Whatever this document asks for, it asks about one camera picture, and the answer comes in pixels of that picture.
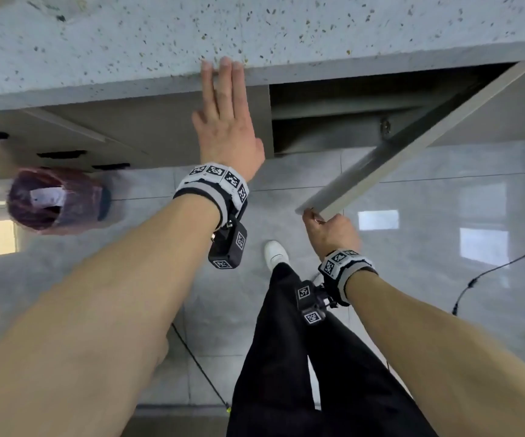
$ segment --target person's left arm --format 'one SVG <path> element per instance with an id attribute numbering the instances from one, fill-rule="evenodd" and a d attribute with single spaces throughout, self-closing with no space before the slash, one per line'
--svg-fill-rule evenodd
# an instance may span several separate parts
<path id="1" fill-rule="evenodd" d="M 202 67 L 204 109 L 192 116 L 203 163 L 249 181 L 264 161 L 244 69 Z M 182 195 L 83 261 L 0 341 L 0 436 L 115 436 L 167 354 L 166 333 L 211 246 L 220 212 Z"/>

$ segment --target person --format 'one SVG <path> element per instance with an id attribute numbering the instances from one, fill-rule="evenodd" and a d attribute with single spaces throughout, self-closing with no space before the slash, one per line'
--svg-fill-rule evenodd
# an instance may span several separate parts
<path id="1" fill-rule="evenodd" d="M 243 66 L 223 58 L 216 90 L 210 63 L 201 77 L 203 109 L 192 116 L 201 162 L 232 168 L 247 182 L 264 149 L 252 127 Z M 195 190 L 176 193 L 77 265 L 6 332 L 0 436 L 121 433 L 167 354 L 166 333 L 223 219 L 211 196 Z M 305 212 L 304 223 L 321 260 L 334 250 L 360 250 L 341 215 L 322 223 Z M 293 295 L 300 279 L 286 252 L 271 245 L 267 253 L 271 283 L 236 384 L 230 436 L 525 436 L 525 364 L 478 328 L 409 297 L 373 269 L 348 277 L 346 300 L 412 399 L 333 316 L 304 324 Z M 312 401 L 307 356 L 321 411 Z"/>

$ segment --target cable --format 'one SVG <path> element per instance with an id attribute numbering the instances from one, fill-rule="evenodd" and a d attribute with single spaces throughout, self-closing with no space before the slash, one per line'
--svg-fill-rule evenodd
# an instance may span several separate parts
<path id="1" fill-rule="evenodd" d="M 208 383 L 210 384 L 210 386 L 212 387 L 212 389 L 213 389 L 214 392 L 216 393 L 216 396 L 218 396 L 218 398 L 220 399 L 220 401 L 221 401 L 221 402 L 224 404 L 224 406 L 226 407 L 226 412 L 230 412 L 230 410 L 231 410 L 231 408 L 230 408 L 230 404 L 224 400 L 224 398 L 223 398 L 222 395 L 218 392 L 218 390 L 216 389 L 216 387 L 214 386 L 214 384 L 212 383 L 212 381 L 210 380 L 210 378 L 206 375 L 206 372 L 204 371 L 204 369 L 202 368 L 202 366 L 198 363 L 198 360 L 195 358 L 194 353 L 191 352 L 189 346 L 186 344 L 186 341 L 183 340 L 183 339 L 181 338 L 181 334 L 180 334 L 180 332 L 177 330 L 175 324 L 171 323 L 171 326 L 173 327 L 173 330 L 176 332 L 178 338 L 181 340 L 181 343 L 183 343 L 184 346 L 186 347 L 187 352 L 190 354 L 190 356 L 191 356 L 192 359 L 194 360 L 195 364 L 198 366 L 198 369 L 202 372 L 202 374 L 204 375 L 204 377 L 206 378 L 206 380 L 208 381 Z"/>
<path id="2" fill-rule="evenodd" d="M 487 270 L 487 271 L 484 271 L 483 273 L 479 274 L 477 277 L 475 277 L 474 279 L 471 279 L 471 281 L 469 282 L 469 284 L 467 285 L 467 288 L 465 288 L 464 290 L 462 290 L 462 292 L 460 293 L 459 295 L 459 298 L 456 299 L 456 303 L 455 303 L 455 306 L 453 307 L 452 309 L 452 314 L 454 316 L 458 316 L 459 315 L 459 302 L 461 300 L 461 298 L 464 296 L 464 294 L 467 292 L 467 290 L 469 290 L 469 288 L 472 288 L 474 287 L 476 284 L 477 284 L 477 281 L 479 280 L 480 277 L 482 276 L 485 276 L 486 274 L 489 274 L 490 272 L 492 271 L 496 271 L 496 270 L 499 270 L 503 267 L 506 267 L 507 265 L 511 265 L 511 264 L 514 264 L 516 263 L 518 260 L 521 260 L 525 257 L 525 254 L 523 256 L 520 256 L 518 257 L 517 259 L 514 259 L 512 260 L 511 262 L 507 262 L 506 264 L 503 264 L 503 265 L 499 265 L 498 267 L 495 267 L 495 268 L 492 268 L 491 270 Z"/>

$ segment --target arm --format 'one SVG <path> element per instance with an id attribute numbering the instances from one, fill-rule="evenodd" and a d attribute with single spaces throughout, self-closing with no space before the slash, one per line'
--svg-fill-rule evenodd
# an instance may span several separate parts
<path id="1" fill-rule="evenodd" d="M 360 250 L 351 221 L 304 215 L 321 259 Z M 525 363 L 469 323 L 418 301 L 370 271 L 347 281 L 346 296 L 369 337 L 396 369 L 441 437 L 525 437 Z"/>
<path id="2" fill-rule="evenodd" d="M 248 113 L 244 70 L 202 68 L 193 114 L 202 162 L 252 179 L 264 161 Z M 0 341 L 0 435 L 116 436 L 167 353 L 166 333 L 219 222 L 207 198 L 174 199 L 78 265 Z"/>

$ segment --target speckled countertop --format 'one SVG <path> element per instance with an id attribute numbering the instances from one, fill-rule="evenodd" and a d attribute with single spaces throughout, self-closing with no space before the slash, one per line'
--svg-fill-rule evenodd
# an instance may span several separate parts
<path id="1" fill-rule="evenodd" d="M 525 0 L 45 5 L 0 0 L 0 109 L 197 90 L 223 55 L 249 84 L 525 59 Z"/>

